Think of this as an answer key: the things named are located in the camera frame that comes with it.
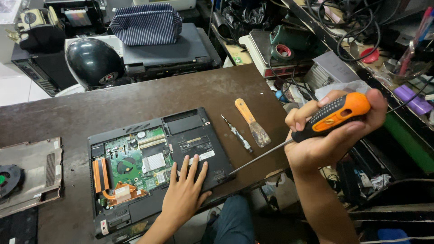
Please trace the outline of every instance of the green circuit board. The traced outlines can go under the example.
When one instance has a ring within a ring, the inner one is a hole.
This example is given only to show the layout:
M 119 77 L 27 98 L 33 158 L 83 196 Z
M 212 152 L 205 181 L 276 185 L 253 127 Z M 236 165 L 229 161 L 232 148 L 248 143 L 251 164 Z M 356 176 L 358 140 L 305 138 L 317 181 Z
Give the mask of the green circuit board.
M 170 155 L 167 145 L 163 145 L 161 152 L 164 158 L 164 165 L 162 167 L 153 169 L 143 173 L 143 154 L 139 146 L 132 146 L 131 141 L 152 139 L 154 137 L 162 137 L 164 135 L 163 128 L 145 131 L 146 136 L 139 138 L 137 134 L 127 135 L 120 137 L 116 140 L 104 143 L 105 157 L 109 159 L 111 165 L 111 178 L 112 182 L 116 185 L 118 182 L 130 184 L 137 188 L 150 191 L 161 184 L 168 184 L 170 181 L 171 167 L 173 165 L 172 156 Z

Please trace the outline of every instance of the wooden handle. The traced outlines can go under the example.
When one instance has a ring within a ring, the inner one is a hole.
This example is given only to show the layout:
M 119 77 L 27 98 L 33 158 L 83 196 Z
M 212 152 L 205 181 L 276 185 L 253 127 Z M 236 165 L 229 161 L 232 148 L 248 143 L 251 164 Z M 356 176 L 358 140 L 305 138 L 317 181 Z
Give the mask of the wooden handle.
M 244 100 L 238 98 L 237 100 L 235 100 L 235 106 L 249 125 L 256 121 Z

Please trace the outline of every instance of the orange screwdriver handle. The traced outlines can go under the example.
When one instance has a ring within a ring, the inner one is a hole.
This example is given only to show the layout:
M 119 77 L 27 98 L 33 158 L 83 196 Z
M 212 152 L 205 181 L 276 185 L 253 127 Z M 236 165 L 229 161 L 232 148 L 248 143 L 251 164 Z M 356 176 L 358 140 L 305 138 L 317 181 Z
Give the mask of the orange screwdriver handle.
M 346 123 L 361 120 L 370 109 L 371 105 L 364 94 L 349 93 L 326 104 L 306 123 L 304 130 L 292 132 L 291 136 L 296 142 L 316 136 L 326 136 Z

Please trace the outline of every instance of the purple battery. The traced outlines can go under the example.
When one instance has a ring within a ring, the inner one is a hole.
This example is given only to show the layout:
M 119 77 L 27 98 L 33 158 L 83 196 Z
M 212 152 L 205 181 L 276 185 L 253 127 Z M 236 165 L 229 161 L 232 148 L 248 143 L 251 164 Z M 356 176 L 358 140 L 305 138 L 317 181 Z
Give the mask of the purple battery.
M 403 102 L 410 100 L 410 98 L 412 98 L 416 94 L 406 85 L 402 85 L 396 88 L 393 93 L 395 93 L 395 95 L 399 97 Z M 420 98 L 419 96 L 409 102 L 407 106 L 409 106 L 411 110 L 413 110 L 418 115 L 426 114 L 433 109 L 433 106 L 431 104 L 429 104 L 427 101 Z

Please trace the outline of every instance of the metal scraper blade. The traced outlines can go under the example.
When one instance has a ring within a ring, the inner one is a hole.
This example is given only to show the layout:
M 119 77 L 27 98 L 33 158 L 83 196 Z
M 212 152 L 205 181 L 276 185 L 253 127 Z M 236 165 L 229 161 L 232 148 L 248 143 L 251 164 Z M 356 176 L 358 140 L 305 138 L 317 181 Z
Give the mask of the metal scraper blade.
M 267 132 L 258 124 L 258 122 L 253 122 L 249 124 L 250 131 L 252 132 L 253 138 L 255 138 L 256 143 L 259 147 L 263 148 L 266 145 L 270 144 L 271 139 L 268 136 Z

